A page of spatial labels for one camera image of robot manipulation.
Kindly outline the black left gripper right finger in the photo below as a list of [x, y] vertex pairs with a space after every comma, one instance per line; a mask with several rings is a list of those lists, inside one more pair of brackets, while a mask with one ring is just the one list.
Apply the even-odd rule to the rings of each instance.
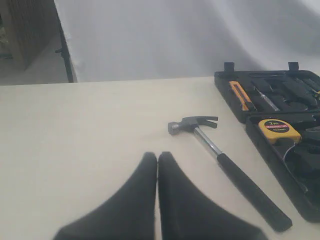
[[263, 231], [203, 194], [174, 156], [158, 158], [158, 199], [164, 240], [265, 240]]

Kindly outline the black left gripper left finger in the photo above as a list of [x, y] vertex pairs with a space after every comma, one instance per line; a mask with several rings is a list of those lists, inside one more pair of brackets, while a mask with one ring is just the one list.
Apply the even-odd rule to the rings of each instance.
[[157, 157], [143, 154], [130, 178], [95, 210], [63, 226], [56, 240], [153, 240]]

